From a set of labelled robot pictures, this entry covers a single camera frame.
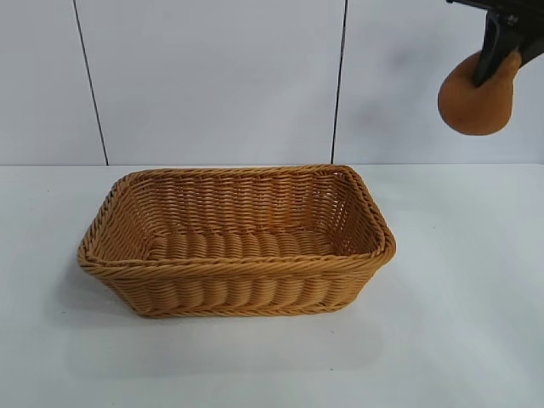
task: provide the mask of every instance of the white backdrop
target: white backdrop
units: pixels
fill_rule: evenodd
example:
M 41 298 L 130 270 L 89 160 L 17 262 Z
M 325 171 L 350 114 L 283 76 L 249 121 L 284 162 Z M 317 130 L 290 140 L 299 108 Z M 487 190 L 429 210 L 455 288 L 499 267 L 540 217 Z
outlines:
M 0 4 L 0 164 L 104 164 L 71 0 Z
M 331 160 L 343 0 L 79 0 L 111 164 Z
M 297 164 L 332 153 L 344 0 L 76 0 L 110 164 Z M 0 165 L 104 164 L 72 0 L 0 6 Z M 485 15 L 349 0 L 336 161 L 544 162 L 544 58 L 489 138 L 436 111 Z

